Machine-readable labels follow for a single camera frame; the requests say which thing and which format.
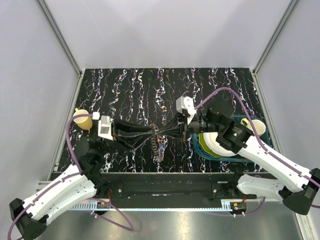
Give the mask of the blue plastic key tag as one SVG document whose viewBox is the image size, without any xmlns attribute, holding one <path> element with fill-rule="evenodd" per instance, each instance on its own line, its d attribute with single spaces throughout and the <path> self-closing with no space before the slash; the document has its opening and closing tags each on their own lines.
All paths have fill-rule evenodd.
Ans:
<svg viewBox="0 0 320 240">
<path fill-rule="evenodd" d="M 161 144 L 161 145 L 159 146 L 159 150 L 160 150 L 161 152 L 163 152 L 163 151 L 165 150 L 165 145 L 164 145 L 164 144 Z"/>
</svg>

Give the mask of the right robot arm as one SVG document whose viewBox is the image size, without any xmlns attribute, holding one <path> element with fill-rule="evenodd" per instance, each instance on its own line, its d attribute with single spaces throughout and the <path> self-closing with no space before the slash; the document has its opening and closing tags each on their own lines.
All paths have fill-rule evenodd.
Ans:
<svg viewBox="0 0 320 240">
<path fill-rule="evenodd" d="M 160 135 L 185 139 L 201 133 L 205 144 L 223 157 L 239 155 L 272 174 L 276 179 L 242 173 L 227 185 L 228 195 L 256 195 L 282 202 L 291 211 L 307 215 L 320 189 L 320 170 L 302 167 L 264 143 L 259 135 L 233 118 L 233 107 L 212 101 L 205 114 L 197 111 L 189 97 L 176 101 L 173 120 L 159 130 Z"/>
</svg>

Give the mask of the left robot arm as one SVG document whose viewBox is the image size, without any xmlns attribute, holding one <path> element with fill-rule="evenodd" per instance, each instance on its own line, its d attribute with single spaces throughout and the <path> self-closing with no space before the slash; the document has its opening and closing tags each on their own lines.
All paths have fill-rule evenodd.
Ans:
<svg viewBox="0 0 320 240">
<path fill-rule="evenodd" d="M 101 174 L 105 155 L 111 150 L 134 150 L 154 132 L 151 126 L 102 116 L 98 121 L 98 138 L 87 139 L 82 156 L 77 157 L 71 151 L 74 162 L 59 177 L 31 197 L 10 202 L 12 226 L 23 240 L 34 240 L 56 217 L 79 202 L 108 196 L 109 182 Z"/>
</svg>

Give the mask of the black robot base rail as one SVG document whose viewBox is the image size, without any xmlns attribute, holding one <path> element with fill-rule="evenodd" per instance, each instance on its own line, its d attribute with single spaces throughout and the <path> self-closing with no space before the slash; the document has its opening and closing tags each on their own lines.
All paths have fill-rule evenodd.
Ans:
<svg viewBox="0 0 320 240">
<path fill-rule="evenodd" d="M 129 197 L 182 197 L 201 200 L 277 199 L 281 184 L 269 173 L 99 173 L 77 187 L 88 198 L 113 202 Z"/>
</svg>

